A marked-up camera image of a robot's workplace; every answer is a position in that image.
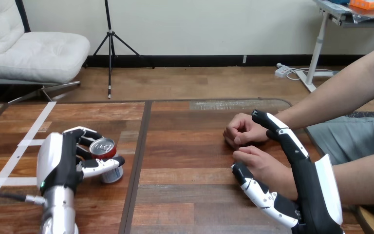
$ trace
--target white wall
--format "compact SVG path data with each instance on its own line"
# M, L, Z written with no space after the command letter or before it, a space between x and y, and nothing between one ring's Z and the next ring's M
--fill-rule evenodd
M104 38L103 0L23 0L32 31ZM112 29L144 55L312 54L321 16L311 0L109 0ZM117 40L117 54L132 54ZM366 54L374 29L329 23L323 54ZM99 54L108 54L104 45Z

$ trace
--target human hand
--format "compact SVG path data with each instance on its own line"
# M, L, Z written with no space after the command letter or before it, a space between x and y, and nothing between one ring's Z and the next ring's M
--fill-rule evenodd
M291 200L298 198L292 169L255 146L241 147L233 153L235 161L243 162L254 178Z
M227 125L223 136L231 147L238 149L251 141L267 141L266 131L266 128L253 122L250 115L240 113Z

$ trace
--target tripod leg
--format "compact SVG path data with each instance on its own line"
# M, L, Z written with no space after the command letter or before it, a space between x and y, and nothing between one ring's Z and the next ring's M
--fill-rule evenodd
M115 37L116 37L120 42L122 42L126 47L128 47L131 51L133 51L134 54L138 55L140 58L142 58L143 60L145 60L145 61L150 65L150 67L151 67L152 69L155 68L155 67L154 67L154 64L153 64L151 61L145 59L142 55L140 55L139 53L137 53L137 51L135 51L134 49L132 49L131 46L129 46L127 43L125 43L125 41L123 41L119 36L117 36L117 34L114 34L114 36L115 36Z
M112 53L112 57L111 57L111 71L112 71L112 68L114 67L114 60L115 60L114 38L111 38L111 53Z
M110 66L109 66L109 69L108 69L108 98L111 98L111 41L112 41L112 37L110 37L110 43L109 43L109 58L110 58Z
M104 37L104 39L102 40L101 44L98 46L97 50L95 51L94 55L96 55L96 53L98 53L99 49L101 49L101 46L104 44L105 40L107 39L107 37L110 36L108 33L107 35Z

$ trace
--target human arm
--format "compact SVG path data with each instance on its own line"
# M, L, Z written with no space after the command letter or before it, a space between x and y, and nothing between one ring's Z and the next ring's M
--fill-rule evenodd
M350 113L374 99L374 51L319 86L301 102L275 115L291 129Z
M245 163L254 177L268 185L271 192L297 199L292 170L268 153L249 146L239 148L233 153L233 158ZM374 204L374 155L333 166L333 169L343 204Z

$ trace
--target black tripod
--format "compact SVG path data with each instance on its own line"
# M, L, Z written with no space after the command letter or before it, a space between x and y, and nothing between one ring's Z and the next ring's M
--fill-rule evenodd
M110 10L108 8L108 0L105 0L105 11L107 12L108 32L107 32L107 35L105 36L105 38L102 40L101 44L98 46L97 50L95 51L94 56L96 55L96 53L98 53L99 49L104 44L105 40L107 38L109 38L109 40L110 40L110 43L109 43L110 65L109 65L109 70L108 70L108 98L111 98L111 72L112 72L112 65L113 65L114 59L115 59L115 50L114 50L113 37L116 37L126 47L128 47L131 51L133 51L138 57L144 59L149 64L149 66L152 69L154 69L154 65L151 62L149 62L148 60L146 60L142 55L140 55L139 53L137 53L137 51L135 51L134 49L132 49L131 46L129 46L127 43L125 43L125 41L123 41L119 36L117 36L117 34L115 34L115 32L111 29Z

